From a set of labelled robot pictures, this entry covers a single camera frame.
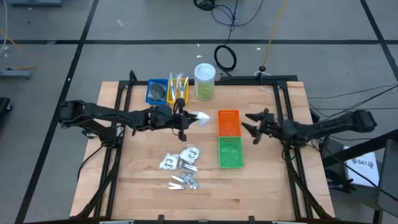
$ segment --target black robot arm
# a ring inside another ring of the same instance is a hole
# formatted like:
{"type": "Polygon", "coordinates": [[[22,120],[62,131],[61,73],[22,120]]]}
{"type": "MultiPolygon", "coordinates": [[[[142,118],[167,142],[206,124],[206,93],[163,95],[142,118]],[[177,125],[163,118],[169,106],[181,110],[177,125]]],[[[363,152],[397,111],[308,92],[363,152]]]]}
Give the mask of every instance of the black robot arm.
{"type": "Polygon", "coordinates": [[[132,135],[135,135],[136,131],[176,129],[179,140],[186,141],[184,130],[197,121],[197,116],[183,110],[184,106],[185,100],[179,98],[173,109],[167,105],[159,105],[141,111],[124,112],[81,100],[64,101],[58,106],[58,122],[63,128],[81,127],[84,135],[98,136],[107,146],[114,146],[121,130],[105,127],[94,119],[125,124],[133,129],[132,135]]]}
{"type": "Polygon", "coordinates": [[[300,124],[293,120],[285,120],[283,124],[278,124],[274,120],[274,114],[270,113],[268,109],[262,113],[246,114],[246,116],[253,121],[260,121],[258,128],[242,123],[254,137],[254,144],[260,141],[261,134],[266,134],[282,142],[288,142],[291,146],[302,147],[311,139],[318,139],[342,131],[368,133],[377,126],[372,114],[365,110],[347,112],[338,118],[327,119],[317,124],[300,124]]]}

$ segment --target yellow cable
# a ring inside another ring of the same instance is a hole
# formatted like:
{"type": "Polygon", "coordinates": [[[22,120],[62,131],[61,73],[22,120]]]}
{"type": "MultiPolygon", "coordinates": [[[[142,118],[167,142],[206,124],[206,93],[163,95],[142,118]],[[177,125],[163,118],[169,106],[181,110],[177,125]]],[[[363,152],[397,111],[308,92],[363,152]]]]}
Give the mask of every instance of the yellow cable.
{"type": "Polygon", "coordinates": [[[20,52],[22,52],[23,54],[25,54],[27,56],[27,58],[29,58],[30,61],[32,61],[33,64],[35,64],[34,66],[24,66],[24,67],[18,67],[15,68],[15,70],[25,70],[25,69],[35,69],[36,68],[36,63],[35,60],[33,59],[32,56],[30,56],[28,53],[26,53],[24,51],[24,49],[22,49],[22,47],[20,47],[18,44],[16,44],[7,34],[5,34],[2,30],[0,30],[0,33],[6,37],[7,40],[9,40],[20,52]]]}
{"type": "Polygon", "coordinates": [[[282,14],[284,13],[284,10],[285,10],[285,7],[286,7],[286,3],[287,3],[287,0],[284,0],[284,3],[282,5],[282,9],[280,9],[278,18],[276,19],[276,22],[275,22],[275,25],[274,25],[274,28],[272,29],[271,37],[269,38],[269,41],[268,41],[266,57],[264,59],[264,63],[262,64],[262,66],[264,66],[264,67],[266,66],[266,63],[267,63],[267,60],[268,60],[268,54],[271,51],[271,42],[272,42],[272,40],[273,40],[273,38],[275,36],[276,28],[278,28],[278,24],[279,24],[280,18],[282,17],[282,14]]]}

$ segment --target white paper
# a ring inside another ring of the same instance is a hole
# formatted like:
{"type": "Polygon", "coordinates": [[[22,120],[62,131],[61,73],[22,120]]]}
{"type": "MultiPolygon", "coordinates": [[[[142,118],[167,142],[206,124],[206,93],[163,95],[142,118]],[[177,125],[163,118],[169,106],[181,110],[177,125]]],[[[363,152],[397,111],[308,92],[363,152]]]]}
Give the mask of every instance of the white paper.
{"type": "MultiPolygon", "coordinates": [[[[377,169],[376,156],[374,152],[369,152],[365,155],[359,156],[354,159],[345,161],[347,166],[353,168],[356,172],[359,172],[374,184],[379,185],[379,171],[377,169]]],[[[373,187],[367,180],[354,173],[352,170],[346,167],[347,179],[353,179],[353,184],[373,187]]]]}
{"type": "Polygon", "coordinates": [[[199,158],[199,149],[195,146],[188,146],[188,148],[181,152],[180,158],[189,164],[193,164],[199,158]]]}
{"type": "Polygon", "coordinates": [[[159,168],[168,169],[168,170],[176,170],[177,162],[178,162],[178,154],[171,155],[171,154],[167,153],[164,160],[159,164],[159,168]]]}

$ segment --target white plastic cup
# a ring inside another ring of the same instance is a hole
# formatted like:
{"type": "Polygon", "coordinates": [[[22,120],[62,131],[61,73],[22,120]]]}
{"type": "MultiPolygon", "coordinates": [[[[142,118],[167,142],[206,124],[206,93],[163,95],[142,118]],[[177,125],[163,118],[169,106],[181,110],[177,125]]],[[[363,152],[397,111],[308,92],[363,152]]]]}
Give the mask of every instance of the white plastic cup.
{"type": "Polygon", "coordinates": [[[214,95],[216,69],[209,63],[201,63],[195,68],[195,95],[199,100],[211,100],[214,95]]]}

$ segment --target yellow container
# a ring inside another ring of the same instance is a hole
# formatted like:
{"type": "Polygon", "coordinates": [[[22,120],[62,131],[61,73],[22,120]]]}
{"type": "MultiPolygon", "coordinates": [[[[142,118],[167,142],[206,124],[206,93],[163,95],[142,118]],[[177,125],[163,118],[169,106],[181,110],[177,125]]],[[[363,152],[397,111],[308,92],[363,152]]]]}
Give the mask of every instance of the yellow container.
{"type": "MultiPolygon", "coordinates": [[[[181,85],[182,86],[184,85],[186,79],[187,78],[182,78],[181,79],[181,85]]],[[[173,105],[175,103],[175,101],[173,100],[173,97],[172,97],[172,88],[171,88],[170,80],[169,80],[169,84],[168,85],[169,86],[167,88],[167,102],[170,103],[171,105],[173,105]]],[[[181,98],[180,89],[177,89],[177,79],[176,78],[173,78],[173,87],[174,87],[174,90],[177,90],[176,99],[181,98]]],[[[188,103],[188,95],[189,95],[189,83],[187,83],[187,87],[186,87],[186,89],[184,91],[185,103],[188,103]]]]}

